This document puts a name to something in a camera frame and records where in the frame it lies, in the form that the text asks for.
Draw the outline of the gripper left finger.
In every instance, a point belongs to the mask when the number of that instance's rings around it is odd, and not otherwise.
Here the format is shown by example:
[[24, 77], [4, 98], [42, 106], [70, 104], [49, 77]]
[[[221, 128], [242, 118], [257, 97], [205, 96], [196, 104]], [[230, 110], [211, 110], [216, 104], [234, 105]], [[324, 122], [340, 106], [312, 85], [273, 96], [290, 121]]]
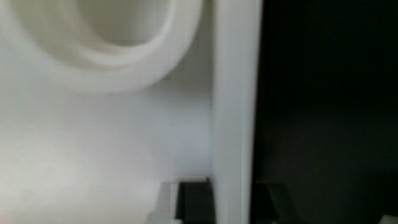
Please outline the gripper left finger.
[[182, 224], [216, 224], [216, 196], [211, 179], [180, 183], [175, 218]]

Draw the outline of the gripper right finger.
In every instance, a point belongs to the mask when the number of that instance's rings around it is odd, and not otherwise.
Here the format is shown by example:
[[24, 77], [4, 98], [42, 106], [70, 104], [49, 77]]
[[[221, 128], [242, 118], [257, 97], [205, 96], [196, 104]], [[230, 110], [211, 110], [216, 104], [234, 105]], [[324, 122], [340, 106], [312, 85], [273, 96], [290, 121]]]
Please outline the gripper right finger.
[[280, 183], [255, 185], [255, 224], [294, 224], [298, 211], [289, 188]]

